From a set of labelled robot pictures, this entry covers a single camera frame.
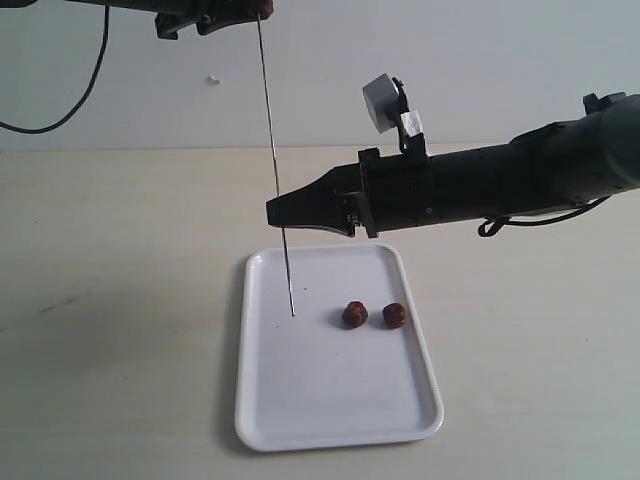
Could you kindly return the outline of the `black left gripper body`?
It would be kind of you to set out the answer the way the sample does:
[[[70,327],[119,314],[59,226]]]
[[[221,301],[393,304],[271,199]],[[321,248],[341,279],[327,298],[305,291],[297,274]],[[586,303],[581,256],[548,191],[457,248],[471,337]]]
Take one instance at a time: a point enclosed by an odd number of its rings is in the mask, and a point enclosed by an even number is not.
[[[177,39],[182,29],[192,25],[199,35],[213,33],[229,7],[228,1],[174,1],[174,10],[158,12],[154,23],[160,39]]]

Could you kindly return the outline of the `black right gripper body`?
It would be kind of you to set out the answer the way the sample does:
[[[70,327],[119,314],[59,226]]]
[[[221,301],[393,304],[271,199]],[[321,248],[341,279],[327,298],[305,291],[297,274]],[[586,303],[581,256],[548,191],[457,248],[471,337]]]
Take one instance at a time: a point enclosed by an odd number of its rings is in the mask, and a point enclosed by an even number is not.
[[[337,231],[353,237],[369,208],[371,238],[381,232],[504,216],[517,203],[520,151],[482,147],[448,154],[358,152],[347,167],[361,179],[338,196]]]

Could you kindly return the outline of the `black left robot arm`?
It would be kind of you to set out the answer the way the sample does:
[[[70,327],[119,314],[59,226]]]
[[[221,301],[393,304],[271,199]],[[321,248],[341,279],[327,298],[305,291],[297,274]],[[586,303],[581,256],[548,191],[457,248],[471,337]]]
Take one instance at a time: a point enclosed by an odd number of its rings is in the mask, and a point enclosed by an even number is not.
[[[223,28],[268,19],[272,0],[78,0],[78,3],[149,12],[159,39],[177,40],[181,30],[192,25],[200,36]]]

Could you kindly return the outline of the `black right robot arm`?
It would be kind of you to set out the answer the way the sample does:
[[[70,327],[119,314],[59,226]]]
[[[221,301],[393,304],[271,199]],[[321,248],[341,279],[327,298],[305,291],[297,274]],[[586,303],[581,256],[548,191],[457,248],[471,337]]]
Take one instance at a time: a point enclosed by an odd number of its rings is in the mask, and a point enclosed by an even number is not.
[[[430,155],[423,135],[267,202],[269,225],[347,237],[480,220],[481,237],[504,226],[573,218],[639,186],[639,97],[583,99],[585,116],[553,122],[501,145]]]

